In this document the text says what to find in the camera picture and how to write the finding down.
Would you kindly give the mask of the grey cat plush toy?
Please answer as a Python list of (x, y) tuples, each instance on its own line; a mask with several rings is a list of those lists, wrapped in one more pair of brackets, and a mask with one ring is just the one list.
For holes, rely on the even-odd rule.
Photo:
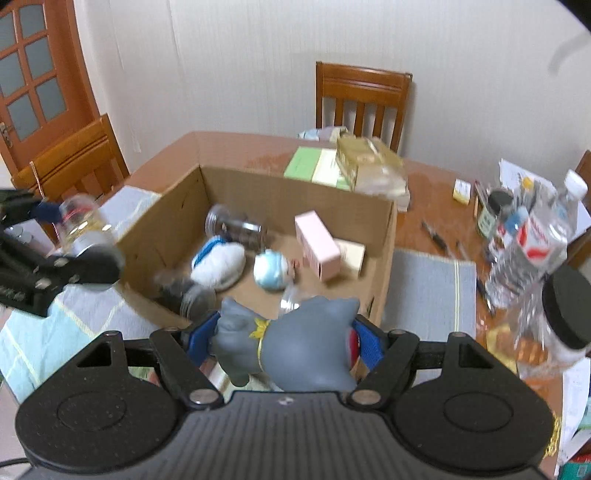
[(288, 392), (352, 391), (359, 357), (353, 321), (356, 298), (311, 297), (277, 319), (266, 319), (234, 299), (221, 303), (211, 355), (235, 386), (264, 374)]

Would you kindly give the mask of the clear plastic jar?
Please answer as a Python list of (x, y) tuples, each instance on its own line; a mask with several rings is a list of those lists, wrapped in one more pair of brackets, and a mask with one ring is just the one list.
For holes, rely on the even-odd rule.
[(305, 291), (300, 286), (294, 283), (287, 285), (287, 288), (283, 291), (283, 296), (280, 298), (279, 312), (277, 315), (283, 316), (284, 314), (290, 313), (301, 306), (301, 303), (314, 297), (310, 292)]

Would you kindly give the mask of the small yellow white box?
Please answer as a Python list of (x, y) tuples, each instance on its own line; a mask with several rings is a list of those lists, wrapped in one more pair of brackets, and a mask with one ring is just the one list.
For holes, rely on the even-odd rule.
[(453, 188), (453, 199), (462, 205), (468, 205), (472, 198), (472, 184), (456, 179)]

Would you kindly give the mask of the blue white knitted sock roll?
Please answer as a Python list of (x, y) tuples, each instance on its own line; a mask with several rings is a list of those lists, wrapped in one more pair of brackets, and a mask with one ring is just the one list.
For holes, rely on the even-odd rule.
[(154, 301), (174, 314), (198, 322), (214, 311), (214, 289), (172, 271), (161, 271), (154, 277), (157, 295)]

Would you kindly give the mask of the light blue round toy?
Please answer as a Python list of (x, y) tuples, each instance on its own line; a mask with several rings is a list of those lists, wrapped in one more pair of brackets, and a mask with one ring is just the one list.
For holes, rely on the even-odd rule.
[(267, 249), (256, 255), (252, 269), (256, 285), (266, 291), (280, 291), (290, 283), (290, 263), (280, 252)]

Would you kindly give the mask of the glass bottle gold beads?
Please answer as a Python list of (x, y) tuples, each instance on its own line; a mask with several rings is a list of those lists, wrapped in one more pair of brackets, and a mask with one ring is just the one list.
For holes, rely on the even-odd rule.
[(76, 194), (64, 200), (59, 210), (61, 222), (57, 229), (63, 253), (72, 257), (112, 260), (119, 266), (124, 263), (111, 225), (94, 198)]

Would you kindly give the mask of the blue grey checked cloth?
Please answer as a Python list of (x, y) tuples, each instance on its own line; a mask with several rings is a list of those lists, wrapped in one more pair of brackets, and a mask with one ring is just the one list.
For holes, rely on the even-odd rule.
[[(161, 196), (126, 187), (102, 206), (117, 245)], [(474, 334), (475, 265), (400, 248), (400, 221), (397, 211), (390, 284), (377, 325), (404, 329), (426, 341), (444, 341), (454, 331)], [(188, 276), (190, 262), (185, 270), (164, 271)], [(100, 290), (70, 285), (53, 300), (46, 317), (11, 312), (1, 330), (1, 374), (18, 401), (104, 332), (117, 331), (131, 340), (166, 328), (139, 315), (117, 290), (118, 282)]]

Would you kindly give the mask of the black pen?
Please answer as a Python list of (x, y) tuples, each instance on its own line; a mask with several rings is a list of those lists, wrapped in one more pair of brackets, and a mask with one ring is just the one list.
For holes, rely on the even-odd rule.
[(426, 230), (429, 234), (432, 241), (436, 244), (436, 246), (446, 255), (449, 254), (449, 247), (443, 237), (427, 222), (422, 222), (422, 227)]

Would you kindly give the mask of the wooden chair left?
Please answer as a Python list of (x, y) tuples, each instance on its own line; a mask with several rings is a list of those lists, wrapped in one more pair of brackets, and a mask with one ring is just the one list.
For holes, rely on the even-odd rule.
[(11, 178), (17, 189), (59, 201), (77, 193), (99, 198), (129, 176), (109, 117), (83, 127), (48, 149)]

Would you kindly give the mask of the white grey ribbed sock roll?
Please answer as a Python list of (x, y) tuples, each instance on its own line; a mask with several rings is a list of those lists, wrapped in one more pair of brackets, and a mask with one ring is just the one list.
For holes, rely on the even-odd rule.
[(238, 282), (245, 264), (245, 247), (242, 244), (214, 236), (191, 260), (190, 279), (215, 292), (222, 292)]

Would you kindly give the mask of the clear jar dark contents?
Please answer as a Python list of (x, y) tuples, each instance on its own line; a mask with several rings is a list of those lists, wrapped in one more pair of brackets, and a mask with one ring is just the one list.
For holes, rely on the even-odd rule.
[(226, 241), (242, 244), (250, 251), (260, 252), (266, 248), (266, 227), (222, 204), (215, 204), (208, 211), (204, 231), (209, 238), (221, 236)]

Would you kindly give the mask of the cream printed carton box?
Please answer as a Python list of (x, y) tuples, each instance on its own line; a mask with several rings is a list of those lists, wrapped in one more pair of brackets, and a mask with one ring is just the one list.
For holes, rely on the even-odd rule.
[(349, 278), (359, 278), (363, 269), (366, 246), (360, 243), (335, 239), (341, 252), (341, 274)]

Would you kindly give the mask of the pink carton box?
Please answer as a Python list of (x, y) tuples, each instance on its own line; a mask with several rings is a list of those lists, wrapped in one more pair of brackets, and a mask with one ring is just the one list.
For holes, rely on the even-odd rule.
[(295, 238), (303, 249), (311, 270), (318, 280), (327, 282), (339, 275), (341, 250), (315, 211), (294, 217)]

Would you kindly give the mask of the black lid clear container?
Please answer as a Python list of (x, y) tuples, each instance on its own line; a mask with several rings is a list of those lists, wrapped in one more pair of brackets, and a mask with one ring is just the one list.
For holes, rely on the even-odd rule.
[(590, 315), (590, 282), (569, 265), (531, 286), (505, 316), (520, 378), (555, 377), (585, 357)]

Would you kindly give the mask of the green white flat box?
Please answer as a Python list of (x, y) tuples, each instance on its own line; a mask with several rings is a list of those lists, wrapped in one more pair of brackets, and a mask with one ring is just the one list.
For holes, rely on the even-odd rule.
[(346, 179), (342, 177), (335, 149), (298, 147), (283, 176), (341, 190), (351, 190)]

